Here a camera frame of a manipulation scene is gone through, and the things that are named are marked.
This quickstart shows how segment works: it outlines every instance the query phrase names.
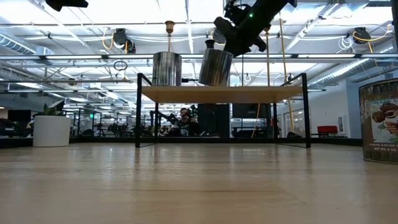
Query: fluorescent light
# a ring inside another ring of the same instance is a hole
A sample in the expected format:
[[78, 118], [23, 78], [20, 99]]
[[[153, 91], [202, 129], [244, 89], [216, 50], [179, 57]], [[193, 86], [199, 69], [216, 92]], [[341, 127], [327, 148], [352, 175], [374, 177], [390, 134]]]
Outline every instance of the fluorescent light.
[[112, 90], [115, 93], [135, 93], [137, 90]]
[[73, 93], [73, 90], [43, 90], [44, 93]]
[[109, 59], [152, 59], [154, 58], [153, 55], [108, 55]]
[[79, 60], [79, 59], [101, 59], [100, 55], [49, 55], [47, 59], [52, 60]]
[[353, 58], [355, 54], [303, 54], [299, 58]]
[[56, 94], [56, 93], [50, 93], [50, 95], [55, 96], [55, 97], [58, 97], [58, 98], [64, 98], [63, 96], [61, 96], [61, 95], [59, 95], [59, 94]]
[[308, 90], [308, 91], [326, 91], [325, 89], [321, 89], [321, 90]]
[[389, 47], [389, 48], [387, 48], [386, 50], [380, 51], [380, 53], [383, 54], [383, 53], [386, 53], [387, 51], [390, 51], [390, 50], [392, 50], [392, 49], [394, 49], [394, 47]]
[[16, 83], [17, 85], [29, 87], [29, 88], [43, 88], [42, 86], [36, 84], [36, 83]]
[[114, 100], [118, 100], [119, 99], [119, 97], [115, 93], [112, 93], [112, 92], [107, 93], [107, 96], [112, 98], [112, 99], [114, 99]]
[[[270, 54], [269, 58], [283, 58], [284, 56], [282, 54]], [[285, 55], [285, 58], [291, 58], [292, 55], [291, 54], [287, 54]], [[248, 54], [248, 55], [244, 55], [244, 58], [267, 58], [266, 55], [263, 54]]]
[[0, 60], [40, 60], [39, 56], [0, 56]]
[[363, 54], [362, 57], [364, 58], [392, 58], [397, 57], [398, 54]]
[[88, 100], [83, 99], [83, 98], [75, 98], [75, 97], [71, 97], [69, 98], [69, 100], [73, 100], [73, 101], [77, 101], [77, 102], [87, 102]]
[[108, 90], [78, 90], [79, 93], [106, 93]]
[[38, 93], [39, 90], [8, 90], [9, 93]]
[[202, 54], [183, 54], [181, 55], [182, 58], [185, 59], [201, 59], [203, 58]]

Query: person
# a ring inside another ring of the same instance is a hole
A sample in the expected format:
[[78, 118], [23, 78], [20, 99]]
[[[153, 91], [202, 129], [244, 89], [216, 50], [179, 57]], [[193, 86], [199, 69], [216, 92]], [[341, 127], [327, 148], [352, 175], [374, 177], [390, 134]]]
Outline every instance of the person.
[[189, 110], [182, 108], [180, 110], [181, 120], [178, 122], [180, 134], [182, 136], [198, 136], [200, 135], [200, 126], [195, 118], [191, 118]]

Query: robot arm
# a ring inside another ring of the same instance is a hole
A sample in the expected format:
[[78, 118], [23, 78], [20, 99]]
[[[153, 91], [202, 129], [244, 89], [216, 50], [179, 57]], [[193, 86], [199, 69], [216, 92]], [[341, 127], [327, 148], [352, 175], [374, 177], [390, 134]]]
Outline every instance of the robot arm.
[[261, 52], [265, 51], [267, 45], [259, 37], [261, 31], [271, 27], [271, 21], [286, 4], [290, 3], [294, 7], [297, 5], [297, 0], [257, 0], [252, 7], [243, 4], [241, 6], [244, 9], [241, 9], [234, 2], [235, 0], [226, 5], [225, 17], [235, 26], [222, 17], [217, 17], [214, 24], [226, 38], [224, 50], [235, 57], [250, 52], [253, 44]]

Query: metal pole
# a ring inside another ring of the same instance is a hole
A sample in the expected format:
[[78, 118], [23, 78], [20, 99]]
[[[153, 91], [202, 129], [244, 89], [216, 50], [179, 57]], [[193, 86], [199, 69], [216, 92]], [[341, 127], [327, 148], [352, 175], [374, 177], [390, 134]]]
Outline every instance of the metal pole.
[[77, 135], [80, 134], [80, 115], [81, 115], [81, 109], [79, 109], [79, 118], [77, 120]]
[[73, 113], [73, 127], [75, 127], [75, 124], [76, 124], [76, 113]]
[[278, 117], [277, 117], [277, 103], [274, 103], [274, 139], [278, 139]]
[[93, 132], [94, 132], [94, 121], [95, 121], [95, 111], [93, 111], [93, 122], [91, 124], [91, 130], [93, 130]]
[[310, 103], [308, 102], [308, 84], [307, 74], [302, 73], [303, 81], [303, 106], [304, 106], [304, 126], [305, 126], [305, 147], [311, 148], [311, 130], [310, 130]]
[[159, 104], [155, 104], [155, 138], [157, 138], [157, 132], [159, 128]]
[[137, 108], [136, 108], [136, 147], [140, 147], [141, 140], [141, 98], [142, 98], [142, 76], [138, 73], [137, 76]]
[[[102, 113], [99, 113], [99, 123], [102, 124]], [[100, 126], [99, 129], [99, 137], [102, 137], [102, 125]]]

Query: food container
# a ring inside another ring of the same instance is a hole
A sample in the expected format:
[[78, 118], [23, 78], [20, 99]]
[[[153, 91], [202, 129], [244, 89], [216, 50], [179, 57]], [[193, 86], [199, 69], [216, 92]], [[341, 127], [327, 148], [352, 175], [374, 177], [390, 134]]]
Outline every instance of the food container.
[[364, 159], [398, 164], [398, 79], [360, 87], [359, 100]]
[[201, 63], [199, 82], [209, 86], [228, 86], [234, 55], [214, 49], [214, 40], [207, 40], [206, 45], [208, 48]]
[[154, 54], [152, 85], [180, 86], [181, 78], [181, 55], [173, 52], [158, 52]]

